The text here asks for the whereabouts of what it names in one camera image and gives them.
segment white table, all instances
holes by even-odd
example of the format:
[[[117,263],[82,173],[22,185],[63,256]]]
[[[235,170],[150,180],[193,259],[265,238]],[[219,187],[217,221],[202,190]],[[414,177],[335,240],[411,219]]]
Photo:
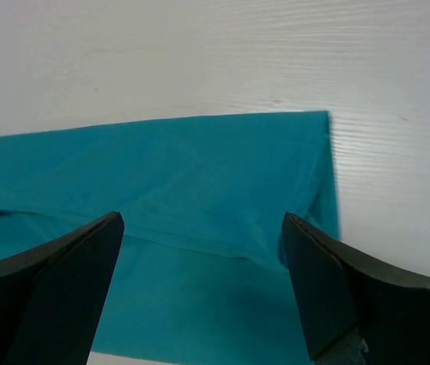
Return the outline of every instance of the white table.
[[[161,365],[154,361],[129,359],[127,357],[118,357],[113,355],[99,354],[92,352],[88,359],[87,365]]]

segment wood grain surface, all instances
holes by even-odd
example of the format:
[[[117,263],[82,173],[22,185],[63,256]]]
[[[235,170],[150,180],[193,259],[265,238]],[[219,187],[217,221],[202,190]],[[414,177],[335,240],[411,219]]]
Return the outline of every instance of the wood grain surface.
[[[343,238],[430,275],[430,0],[0,1],[0,135],[330,110]]]

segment teal cloth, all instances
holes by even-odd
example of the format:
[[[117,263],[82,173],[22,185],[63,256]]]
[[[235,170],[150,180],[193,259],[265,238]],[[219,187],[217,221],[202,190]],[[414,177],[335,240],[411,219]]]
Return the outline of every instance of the teal cloth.
[[[0,138],[0,259],[126,222],[93,350],[306,364],[286,211],[339,238],[326,112],[198,116]]]

